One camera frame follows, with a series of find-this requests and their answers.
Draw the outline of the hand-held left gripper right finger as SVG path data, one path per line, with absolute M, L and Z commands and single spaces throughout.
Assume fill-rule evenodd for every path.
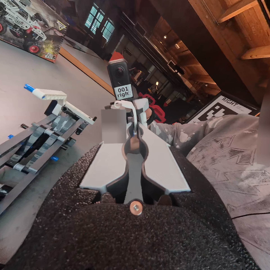
M 143 194 L 190 192 L 170 145 L 141 123 L 137 124 L 139 151 L 143 157 L 141 187 Z

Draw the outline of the toy truck box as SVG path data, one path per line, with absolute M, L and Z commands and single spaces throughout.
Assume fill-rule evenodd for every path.
M 56 62 L 68 27 L 44 1 L 0 1 L 0 40 L 49 62 Z

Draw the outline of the grey table orange edge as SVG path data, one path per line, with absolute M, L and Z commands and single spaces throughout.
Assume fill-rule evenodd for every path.
M 107 61 L 101 59 L 91 49 L 64 37 L 59 55 L 64 57 L 98 85 L 114 95 L 107 71 Z

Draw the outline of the orange plastic object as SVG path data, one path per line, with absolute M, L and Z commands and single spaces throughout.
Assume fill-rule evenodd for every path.
M 123 55 L 119 52 L 114 51 L 109 62 L 114 61 L 114 60 L 122 60 L 122 59 L 124 59 Z

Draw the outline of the red plastic object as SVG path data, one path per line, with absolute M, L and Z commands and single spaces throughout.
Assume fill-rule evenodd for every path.
M 157 118 L 155 119 L 157 120 L 157 123 L 165 123 L 165 112 L 159 105 L 157 105 L 155 99 L 150 94 L 142 94 L 141 92 L 138 93 L 138 96 L 148 99 L 149 107 L 154 109 L 154 113 L 157 115 Z

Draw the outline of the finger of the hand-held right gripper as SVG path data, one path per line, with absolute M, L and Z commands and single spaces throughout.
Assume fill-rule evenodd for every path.
M 134 99 L 133 105 L 136 110 L 137 122 L 140 122 L 145 127 L 148 127 L 147 125 L 147 119 L 149 118 L 149 116 L 147 116 L 147 110 L 149 109 L 148 99 L 147 98 Z

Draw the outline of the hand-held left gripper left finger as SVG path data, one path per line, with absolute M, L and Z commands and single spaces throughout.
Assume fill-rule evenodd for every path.
M 129 183 L 125 143 L 102 142 L 79 187 L 100 193 L 123 193 Z

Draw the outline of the person's right forearm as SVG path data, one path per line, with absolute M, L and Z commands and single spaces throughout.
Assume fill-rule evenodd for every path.
M 187 124 L 165 124 L 153 121 L 149 129 L 170 146 L 187 154 L 197 145 L 212 139 L 231 137 L 243 140 L 244 135 L 258 134 L 259 117 L 248 114 L 213 117 L 206 121 Z

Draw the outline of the paned window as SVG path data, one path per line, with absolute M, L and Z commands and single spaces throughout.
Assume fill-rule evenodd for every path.
M 108 18 L 103 26 L 103 29 L 102 29 L 102 37 L 104 38 L 105 40 L 105 43 L 104 44 L 107 44 L 114 32 L 114 23 L 113 21 Z
M 84 26 L 90 30 L 92 34 L 96 34 L 96 30 L 100 27 L 105 13 L 94 3 L 89 15 L 85 21 Z

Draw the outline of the black white marker board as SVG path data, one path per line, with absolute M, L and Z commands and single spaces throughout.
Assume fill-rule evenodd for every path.
M 260 108 L 258 106 L 220 91 L 211 102 L 186 120 L 185 123 L 197 123 L 225 115 L 248 114 L 256 116 L 259 112 Z

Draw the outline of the grey black toy chassis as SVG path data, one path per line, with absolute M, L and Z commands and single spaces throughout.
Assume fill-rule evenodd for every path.
M 49 160 L 58 160 L 55 153 L 60 149 L 67 150 L 76 143 L 72 138 L 74 133 L 80 135 L 87 125 L 93 125 L 97 119 L 67 102 L 67 94 L 62 91 L 38 89 L 29 84 L 25 84 L 24 89 L 40 100 L 51 102 L 44 119 L 33 122 L 31 126 L 22 124 L 24 130 L 9 136 L 0 146 L 1 168 L 7 166 L 24 174 L 15 187 L 1 184 L 0 214 L 6 211 Z

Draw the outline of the grey desk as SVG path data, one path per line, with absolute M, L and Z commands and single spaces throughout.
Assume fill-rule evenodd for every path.
M 21 124 L 31 125 L 42 120 L 49 101 L 41 101 L 26 89 L 61 90 L 67 100 L 91 117 L 96 123 L 89 125 L 74 138 L 76 144 L 61 150 L 57 162 L 50 161 L 43 171 L 29 184 L 1 217 L 1 264 L 6 264 L 16 253 L 27 236 L 45 197 L 58 179 L 94 145 L 102 141 L 101 109 L 113 102 L 112 94 L 80 71 L 61 55 L 52 63 L 1 42 L 1 144 L 9 135 L 23 129 Z

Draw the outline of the white spotted toy panel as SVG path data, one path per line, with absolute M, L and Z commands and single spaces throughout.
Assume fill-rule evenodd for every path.
M 132 102 L 129 101 L 125 101 L 125 100 L 116 100 L 114 102 L 114 106 L 116 109 L 120 109 L 121 107 L 124 108 L 128 108 L 131 109 L 133 112 L 133 123 L 134 123 L 134 131 L 133 134 L 136 135 L 137 134 L 137 113 L 136 113 L 136 109 L 135 106 Z

